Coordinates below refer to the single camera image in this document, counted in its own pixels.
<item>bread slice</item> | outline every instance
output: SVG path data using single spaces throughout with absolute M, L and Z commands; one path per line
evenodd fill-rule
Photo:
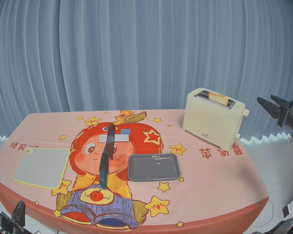
M 222 94 L 209 92 L 209 100 L 219 103 L 223 106 L 228 106 L 228 97 Z

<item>cream toaster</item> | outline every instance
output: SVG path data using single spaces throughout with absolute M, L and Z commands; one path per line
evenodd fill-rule
M 226 105 L 212 101 L 209 93 L 219 94 L 204 88 L 188 94 L 182 129 L 229 151 L 240 138 L 242 118 L 248 116 L 249 110 L 244 103 L 224 95 Z

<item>knife handle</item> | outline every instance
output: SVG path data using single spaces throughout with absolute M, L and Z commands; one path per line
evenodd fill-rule
M 102 188 L 107 189 L 107 175 L 109 172 L 109 156 L 107 149 L 104 149 L 102 153 L 101 162 L 100 162 L 100 185 Z
M 100 186 L 102 188 L 107 189 L 107 175 L 108 173 L 106 171 L 100 171 Z

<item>knife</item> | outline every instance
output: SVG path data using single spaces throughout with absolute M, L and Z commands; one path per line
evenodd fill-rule
M 109 172 L 109 158 L 113 160 L 114 154 L 114 143 L 115 143 L 115 130 L 116 126 L 111 123 L 109 125 L 106 145 L 102 153 L 101 162 L 100 162 L 100 178 L 99 182 L 102 188 L 107 188 L 107 175 Z

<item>white curtain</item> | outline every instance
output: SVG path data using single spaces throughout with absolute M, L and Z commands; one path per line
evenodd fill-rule
M 293 2 L 0 2 L 0 135 L 29 113 L 183 109 L 199 87 L 244 102 L 241 137 L 289 132 L 257 103 L 293 98 Z

